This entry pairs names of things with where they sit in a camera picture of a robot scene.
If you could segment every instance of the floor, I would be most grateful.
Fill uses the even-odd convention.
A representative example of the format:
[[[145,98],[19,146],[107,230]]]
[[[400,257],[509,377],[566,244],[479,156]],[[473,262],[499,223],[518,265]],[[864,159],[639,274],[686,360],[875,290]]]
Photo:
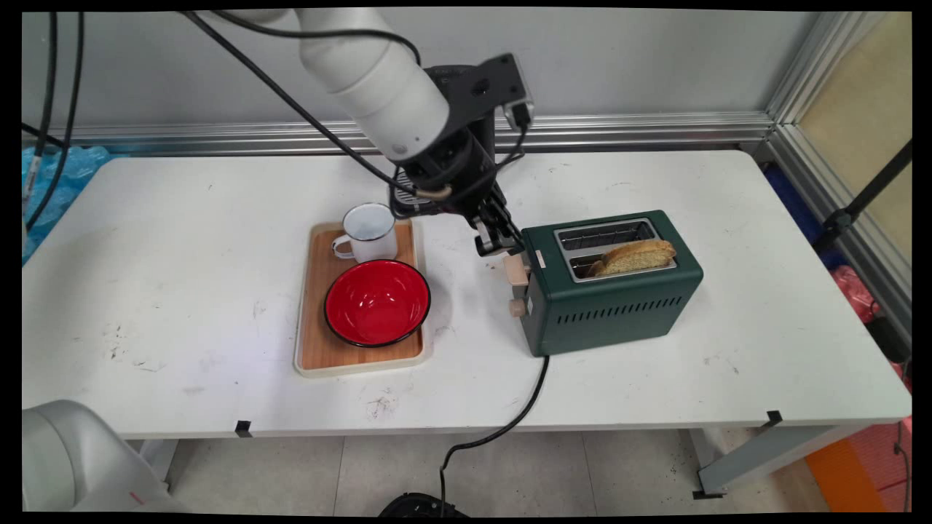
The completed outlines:
[[[374,517],[405,492],[438,496],[446,450],[476,437],[184,440],[167,480],[172,495],[199,513]],[[470,517],[829,510],[805,461],[713,500],[693,499],[697,469],[682,430],[511,433],[457,452],[446,496]]]

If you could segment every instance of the black tape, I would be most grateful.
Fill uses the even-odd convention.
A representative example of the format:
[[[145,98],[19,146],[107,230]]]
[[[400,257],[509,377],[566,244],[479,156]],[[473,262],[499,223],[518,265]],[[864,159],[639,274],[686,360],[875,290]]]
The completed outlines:
[[[253,436],[249,433],[249,426],[253,423],[250,421],[237,421],[236,422],[236,434],[240,438],[252,438]]]
[[[768,411],[767,418],[770,420],[767,421],[767,423],[765,423],[764,425],[762,425],[761,426],[762,428],[772,428],[783,421],[783,417],[780,416],[779,409],[777,411]]]
[[[704,501],[706,499],[720,499],[725,495],[709,495],[705,491],[693,491],[692,499],[694,501]]]

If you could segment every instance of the bread slice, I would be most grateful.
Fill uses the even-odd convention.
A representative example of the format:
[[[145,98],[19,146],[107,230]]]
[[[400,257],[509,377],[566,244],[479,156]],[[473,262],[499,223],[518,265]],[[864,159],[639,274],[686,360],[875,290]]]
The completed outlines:
[[[589,270],[585,272],[585,278],[591,279],[592,277],[597,277],[600,271],[605,270],[605,263],[601,260],[597,260],[592,263],[592,266],[589,266]]]
[[[605,253],[589,271],[591,276],[601,277],[638,269],[662,268],[669,266],[676,255],[677,251],[668,241],[630,242]]]

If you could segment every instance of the blue plastic bag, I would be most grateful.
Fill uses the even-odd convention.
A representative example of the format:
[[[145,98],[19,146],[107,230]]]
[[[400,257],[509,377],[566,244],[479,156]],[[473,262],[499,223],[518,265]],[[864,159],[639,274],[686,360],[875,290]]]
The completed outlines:
[[[33,161],[35,148],[29,147],[22,151],[22,176],[20,185],[26,184],[26,172],[29,170],[29,164]],[[26,240],[26,248],[23,250],[22,264],[25,265],[29,257],[33,255],[35,248],[42,243],[64,212],[68,211],[71,204],[80,194],[81,190],[90,182],[105,163],[111,159],[126,157],[127,155],[111,155],[106,149],[99,145],[84,148],[72,147],[68,150],[68,159],[64,162],[64,171],[62,178],[59,179],[52,198],[48,201],[46,209],[35,220],[33,228],[29,230]],[[39,167],[39,173],[35,178],[33,185],[33,195],[29,198],[29,205],[26,208],[25,220],[29,220],[38,208],[39,202],[46,196],[48,185],[51,184],[52,177],[55,176],[55,170],[58,169],[59,160],[62,158],[62,152],[57,151],[51,155],[43,155],[42,163]]]

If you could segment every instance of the green toaster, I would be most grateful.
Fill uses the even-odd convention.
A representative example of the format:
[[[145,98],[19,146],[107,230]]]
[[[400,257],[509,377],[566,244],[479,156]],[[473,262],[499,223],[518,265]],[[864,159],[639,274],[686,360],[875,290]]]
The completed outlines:
[[[519,285],[512,281],[511,310],[520,318],[534,356],[666,335],[703,277],[663,211],[526,228],[522,235],[525,277]],[[586,277],[607,251],[648,239],[673,244],[673,262]],[[518,262],[517,255],[513,262]]]

